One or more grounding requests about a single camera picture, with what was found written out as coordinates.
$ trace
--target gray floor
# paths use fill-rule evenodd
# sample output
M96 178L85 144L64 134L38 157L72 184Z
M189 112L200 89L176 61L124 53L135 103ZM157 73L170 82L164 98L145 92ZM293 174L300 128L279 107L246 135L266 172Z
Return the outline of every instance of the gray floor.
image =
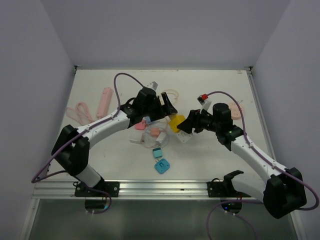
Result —
M41 200L30 240L207 240L206 218L213 200L118 200L103 214L85 214L84 200ZM259 240L296 240L290 216L275 219L263 205L239 213ZM213 212L214 240L253 240L250 227L221 210Z

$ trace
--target gray wall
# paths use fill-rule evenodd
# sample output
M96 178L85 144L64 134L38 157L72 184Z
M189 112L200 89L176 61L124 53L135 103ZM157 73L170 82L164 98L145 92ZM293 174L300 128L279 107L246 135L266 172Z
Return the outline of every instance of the gray wall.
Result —
M253 66L290 0L42 0L86 68Z
M253 71L277 159L297 167L318 194L319 9L319 0L292 0ZM307 194L312 205L314 198ZM299 213L308 239L319 239L320 208Z
M0 239L16 240L30 180L58 134L73 65L38 0L2 1L0 32Z

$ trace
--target robotic arm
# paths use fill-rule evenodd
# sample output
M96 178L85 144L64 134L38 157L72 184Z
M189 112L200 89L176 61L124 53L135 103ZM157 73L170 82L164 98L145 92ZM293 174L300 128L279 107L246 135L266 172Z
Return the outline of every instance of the robotic arm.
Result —
M304 206L307 203L304 186L278 169L299 180L302 180L301 173L296 168L287 169L274 161L248 136L245 136L240 127L233 125L231 110L227 104L216 103L212 114L208 113L206 109L209 108L210 102L206 101L207 98L206 95L200 96L198 101L202 104L202 109L191 110L187 119L177 128L188 134L191 134L193 129L195 133L203 130L215 132L222 145L244 159L261 177L261 180L257 180L237 170L224 176L223 182L217 184L209 182L210 188L216 188L216 191L223 191L226 194L234 191L249 194L263 202L268 212L276 219ZM272 166L253 149L271 162Z
M89 150L106 137L132 127L142 121L143 117L150 117L152 121L163 119L166 116L177 114L177 110L170 103L165 92L161 94L163 104L156 92L143 87L130 104L130 100L121 105L118 110L91 124L74 128L65 126L52 150L57 150L84 130L89 130L75 142L64 148L57 156L56 161L73 177L85 183L88 187L98 191L105 191L105 180L88 164Z

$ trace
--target yellow object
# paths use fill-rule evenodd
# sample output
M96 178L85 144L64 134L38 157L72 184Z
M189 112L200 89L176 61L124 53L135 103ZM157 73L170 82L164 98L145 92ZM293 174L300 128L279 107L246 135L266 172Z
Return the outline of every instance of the yellow object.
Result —
M169 122L169 126L172 129L172 131L176 134L178 132L180 132L180 129L177 128L177 126L182 123L184 120L186 120L185 116L183 115L171 115L169 116L169 118L171 119L171 121Z

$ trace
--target pink rectangular bar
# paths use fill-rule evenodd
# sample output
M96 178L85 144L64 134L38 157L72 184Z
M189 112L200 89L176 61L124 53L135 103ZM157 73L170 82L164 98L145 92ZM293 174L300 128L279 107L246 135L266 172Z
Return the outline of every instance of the pink rectangular bar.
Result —
M103 89L103 93L100 98L99 107L96 112L97 119L101 119L101 118L104 118L105 116L107 116L108 109L109 109L110 102L111 102L112 92L113 92L113 90L110 87L105 87Z

